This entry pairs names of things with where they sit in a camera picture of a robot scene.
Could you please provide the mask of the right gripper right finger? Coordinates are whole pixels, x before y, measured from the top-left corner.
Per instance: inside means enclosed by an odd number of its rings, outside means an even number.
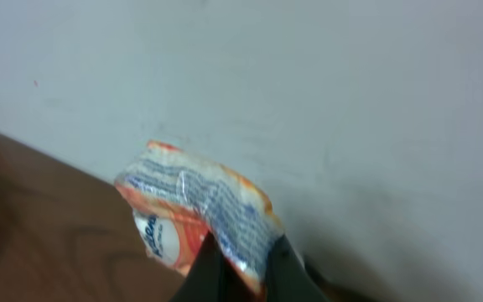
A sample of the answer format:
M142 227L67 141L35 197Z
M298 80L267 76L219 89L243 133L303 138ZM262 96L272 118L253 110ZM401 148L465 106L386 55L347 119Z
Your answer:
M304 271L286 236L268 254L265 284L267 302L329 302Z

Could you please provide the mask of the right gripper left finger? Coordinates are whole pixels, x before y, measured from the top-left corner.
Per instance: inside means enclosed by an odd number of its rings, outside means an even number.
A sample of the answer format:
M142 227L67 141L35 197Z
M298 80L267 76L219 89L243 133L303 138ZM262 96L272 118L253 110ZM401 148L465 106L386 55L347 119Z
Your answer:
M230 302L236 286L230 265L214 236L208 233L190 272L169 302Z

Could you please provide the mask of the small orange packet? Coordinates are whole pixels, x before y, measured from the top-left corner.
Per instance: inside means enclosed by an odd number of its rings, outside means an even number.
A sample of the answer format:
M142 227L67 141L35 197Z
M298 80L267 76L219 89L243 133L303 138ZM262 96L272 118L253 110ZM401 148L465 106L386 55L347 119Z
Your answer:
M151 141L114 185L132 207L149 257L187 275L205 237L256 295L267 256L284 234L267 195L223 164Z

